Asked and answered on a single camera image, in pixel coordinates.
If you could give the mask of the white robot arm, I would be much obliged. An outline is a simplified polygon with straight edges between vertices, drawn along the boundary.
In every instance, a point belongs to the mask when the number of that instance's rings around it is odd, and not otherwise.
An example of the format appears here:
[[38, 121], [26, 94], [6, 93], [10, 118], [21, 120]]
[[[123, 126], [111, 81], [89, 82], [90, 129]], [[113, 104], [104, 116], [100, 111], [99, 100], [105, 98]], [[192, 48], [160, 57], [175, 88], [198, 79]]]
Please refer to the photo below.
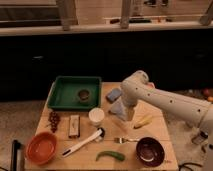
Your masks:
[[136, 71], [121, 82], [122, 103], [135, 107], [139, 100], [160, 108], [208, 135], [208, 147], [202, 171], [213, 171], [213, 104], [206, 100], [188, 97], [148, 85], [149, 77]]

